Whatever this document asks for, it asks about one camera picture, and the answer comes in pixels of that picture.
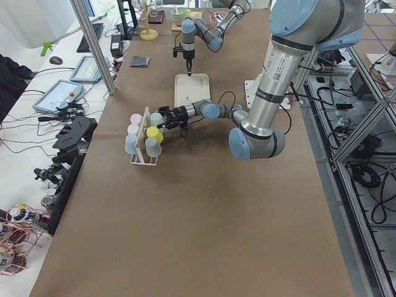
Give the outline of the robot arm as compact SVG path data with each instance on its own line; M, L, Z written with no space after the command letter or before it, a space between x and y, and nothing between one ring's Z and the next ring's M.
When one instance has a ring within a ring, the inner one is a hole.
M228 118L235 123L228 142L235 158L272 158L285 147L284 133L273 126L279 107L302 57L312 51L357 44L363 35L364 1L277 1L269 17L272 51L252 106L244 111L203 99L184 106L159 108L162 127L186 130L196 116Z
M229 29L245 14L251 10L248 1L220 1L224 6L229 8L228 14L216 26L211 27L204 19L186 19L181 24L181 43L173 48L173 56L176 58L178 53L183 54L186 60L187 75L192 75L192 61L195 58L195 39L201 38L208 49L214 53L218 52L223 44L224 37Z

